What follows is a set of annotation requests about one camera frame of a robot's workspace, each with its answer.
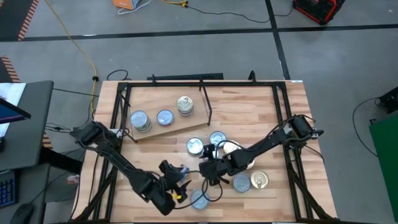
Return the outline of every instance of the orange box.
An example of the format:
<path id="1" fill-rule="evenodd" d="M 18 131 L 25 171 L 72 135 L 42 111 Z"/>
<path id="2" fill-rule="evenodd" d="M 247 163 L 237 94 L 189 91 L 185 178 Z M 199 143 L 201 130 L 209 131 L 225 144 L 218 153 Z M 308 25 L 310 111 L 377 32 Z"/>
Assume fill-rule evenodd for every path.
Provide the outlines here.
<path id="1" fill-rule="evenodd" d="M 137 7 L 140 0 L 113 0 L 116 7 L 133 10 Z"/>

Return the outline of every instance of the gray floor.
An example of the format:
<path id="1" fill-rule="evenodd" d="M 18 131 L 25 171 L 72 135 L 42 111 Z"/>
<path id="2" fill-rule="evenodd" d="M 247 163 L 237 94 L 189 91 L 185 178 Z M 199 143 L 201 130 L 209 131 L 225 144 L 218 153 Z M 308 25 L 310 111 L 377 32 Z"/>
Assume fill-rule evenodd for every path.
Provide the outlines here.
<path id="1" fill-rule="evenodd" d="M 132 14 L 119 16 L 108 0 L 51 0 L 70 33 L 117 34 L 203 29 L 269 28 L 234 16 L 203 15 L 158 0 Z M 272 0 L 274 12 L 285 14 L 291 0 Z M 204 11 L 231 11 L 267 20 L 263 0 L 191 0 Z M 350 0 L 330 26 L 392 24 L 398 21 L 398 1 Z M 278 17 L 278 27 L 317 26 L 301 13 Z M 65 35 L 41 1 L 27 36 Z M 304 80 L 320 138 L 322 154 L 338 216 L 342 220 L 394 223 L 386 186 L 377 158 L 356 139 L 351 114 L 357 104 L 398 85 L 398 29 L 281 33 L 290 76 Z M 100 80 L 109 72 L 126 69 L 143 80 L 155 75 L 223 72 L 225 79 L 245 79 L 251 70 L 260 79 L 282 80 L 272 34 L 193 35 L 125 39 L 79 40 L 94 61 Z M 91 91 L 93 71 L 69 41 L 0 43 L 23 82 L 53 80 L 56 88 Z M 54 92 L 49 122 L 76 126 L 88 116 L 90 97 Z M 384 113 L 369 102 L 358 110 L 356 124 L 365 143 L 374 150 L 369 119 Z M 55 150 L 76 148 L 64 134 L 49 133 Z M 55 177 L 59 170 L 52 171 Z M 64 197 L 73 186 L 57 182 L 49 200 Z M 45 223 L 65 221 L 72 201 L 47 205 Z"/>

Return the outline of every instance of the wooden table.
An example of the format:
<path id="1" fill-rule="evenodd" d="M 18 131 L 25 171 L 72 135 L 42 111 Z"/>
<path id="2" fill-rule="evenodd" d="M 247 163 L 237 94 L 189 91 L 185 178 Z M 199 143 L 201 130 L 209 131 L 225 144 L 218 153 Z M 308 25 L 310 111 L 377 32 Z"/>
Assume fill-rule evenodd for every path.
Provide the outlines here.
<path id="1" fill-rule="evenodd" d="M 304 84 L 300 82 L 286 82 L 286 84 L 292 114 L 311 116 Z M 111 122 L 117 85 L 118 82 L 103 82 L 96 109 L 95 120 L 102 122 L 108 127 Z M 137 96 L 146 91 L 147 93 L 150 92 L 153 97 L 161 98 L 165 97 L 165 93 L 173 89 L 176 89 L 176 87 L 139 87 L 132 89 L 132 95 Z M 128 138 L 124 138 L 122 154 L 133 165 L 144 170 L 159 172 L 158 165 L 164 159 L 167 159 L 169 163 L 175 166 L 185 164 L 191 170 L 198 170 L 198 164 L 201 160 L 190 156 L 186 152 L 188 139 L 198 137 L 204 143 L 208 143 L 209 135 L 213 131 L 222 131 L 227 135 L 228 139 L 233 139 L 244 147 L 248 147 L 262 139 L 277 124 L 274 99 L 272 90 L 269 87 L 206 87 L 206 89 L 213 108 L 210 126 L 204 125 L 185 131 L 172 132 L 158 136 L 155 139 L 141 140 L 138 144 Z M 137 103 L 143 100 L 142 98 L 134 99 L 133 101 Z M 317 141 L 310 141 L 308 145 L 319 151 Z M 74 217 L 79 215 L 87 206 L 95 159 L 95 152 L 88 151 L 86 153 L 81 172 L 80 198 Z M 302 160 L 309 191 L 325 211 L 335 217 L 335 207 L 322 160 L 314 152 L 305 149 L 302 151 Z M 98 187 L 102 163 L 103 160 L 100 158 L 95 167 L 93 195 Z M 245 173 L 250 174 L 255 170 L 264 170 L 268 174 L 270 182 L 265 189 L 252 188 L 248 192 L 241 194 L 237 193 L 231 185 L 223 184 L 223 198 L 218 202 L 209 204 L 206 210 L 195 210 L 189 207 L 184 210 L 174 210 L 166 217 L 151 202 L 145 203 L 140 199 L 131 190 L 127 179 L 119 173 L 111 221 L 295 221 L 282 147 L 276 147 L 256 158 L 254 167 L 246 170 Z M 189 174 L 187 178 L 192 179 L 192 183 L 188 186 L 188 194 L 192 192 L 192 189 L 200 188 L 203 179 L 199 174 Z M 220 194 L 219 187 L 211 187 L 208 194 L 211 198 L 217 198 Z M 101 204 L 100 217 L 104 217 L 107 196 L 106 192 Z M 305 217 L 302 195 L 299 190 L 298 198 L 302 216 Z"/>

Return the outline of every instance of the white paper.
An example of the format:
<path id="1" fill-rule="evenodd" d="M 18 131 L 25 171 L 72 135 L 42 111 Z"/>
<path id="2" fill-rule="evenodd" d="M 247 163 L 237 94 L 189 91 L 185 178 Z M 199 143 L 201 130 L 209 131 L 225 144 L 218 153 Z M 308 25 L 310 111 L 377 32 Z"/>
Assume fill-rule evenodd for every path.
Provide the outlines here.
<path id="1" fill-rule="evenodd" d="M 25 86 L 26 83 L 0 83 L 0 97 L 12 105 L 18 106 Z M 0 137 L 6 135 L 9 125 L 10 123 L 0 124 Z"/>

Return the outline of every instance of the blue keyboard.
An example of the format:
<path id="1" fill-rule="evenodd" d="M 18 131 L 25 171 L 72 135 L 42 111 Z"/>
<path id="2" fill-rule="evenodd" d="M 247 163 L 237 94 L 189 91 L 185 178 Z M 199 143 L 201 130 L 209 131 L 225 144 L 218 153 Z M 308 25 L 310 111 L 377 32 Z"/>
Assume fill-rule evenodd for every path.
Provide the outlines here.
<path id="1" fill-rule="evenodd" d="M 15 172 L 0 172 L 0 208 L 17 203 Z"/>

